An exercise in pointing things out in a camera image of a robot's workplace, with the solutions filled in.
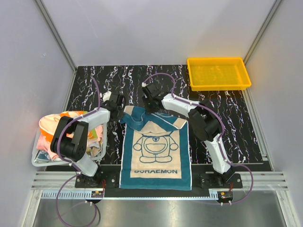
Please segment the teal beige Doraemon towel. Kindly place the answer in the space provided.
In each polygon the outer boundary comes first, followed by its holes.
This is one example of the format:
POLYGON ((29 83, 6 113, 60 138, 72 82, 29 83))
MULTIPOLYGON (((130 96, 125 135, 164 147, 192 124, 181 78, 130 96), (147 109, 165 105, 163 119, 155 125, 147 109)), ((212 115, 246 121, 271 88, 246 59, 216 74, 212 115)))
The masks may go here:
POLYGON ((166 113, 147 114, 128 105, 119 187, 190 191, 192 172, 188 122, 166 113))

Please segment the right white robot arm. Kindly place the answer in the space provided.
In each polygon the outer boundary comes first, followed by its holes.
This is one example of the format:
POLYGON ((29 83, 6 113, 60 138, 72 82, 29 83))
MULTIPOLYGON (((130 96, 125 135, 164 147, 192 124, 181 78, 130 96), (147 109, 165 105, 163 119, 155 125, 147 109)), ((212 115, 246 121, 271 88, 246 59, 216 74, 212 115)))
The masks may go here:
POLYGON ((225 127, 220 117, 206 102, 191 101, 171 92, 160 91, 153 83, 142 83, 142 90, 147 113, 153 114, 163 109, 187 118, 194 135, 204 142, 211 156, 215 183, 222 188, 228 186, 234 170, 223 145, 225 127))

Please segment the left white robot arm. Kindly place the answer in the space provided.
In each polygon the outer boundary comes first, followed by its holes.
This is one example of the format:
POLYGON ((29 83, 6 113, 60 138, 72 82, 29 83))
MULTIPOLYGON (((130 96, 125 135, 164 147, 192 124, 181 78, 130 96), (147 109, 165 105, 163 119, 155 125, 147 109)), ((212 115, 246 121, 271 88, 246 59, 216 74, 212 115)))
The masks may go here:
POLYGON ((124 108, 124 95, 106 92, 100 107, 74 118, 63 116, 56 127, 51 151, 74 167, 78 174, 85 175, 91 187, 102 183, 102 175, 97 173, 98 165, 86 153, 88 133, 100 125, 119 121, 124 116, 124 108))

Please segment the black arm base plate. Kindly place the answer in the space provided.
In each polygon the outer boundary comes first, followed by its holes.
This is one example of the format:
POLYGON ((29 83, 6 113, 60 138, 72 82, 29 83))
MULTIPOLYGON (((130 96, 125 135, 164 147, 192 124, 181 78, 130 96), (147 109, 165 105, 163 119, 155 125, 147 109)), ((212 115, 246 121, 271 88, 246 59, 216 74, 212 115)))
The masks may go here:
MULTIPOLYGON (((194 188, 201 189, 242 189, 240 174, 233 173, 224 182, 223 178, 216 174, 211 165, 191 165, 192 183, 194 188)), ((120 178, 120 166, 100 166, 94 177, 80 175, 76 177, 76 188, 118 188, 120 178)))

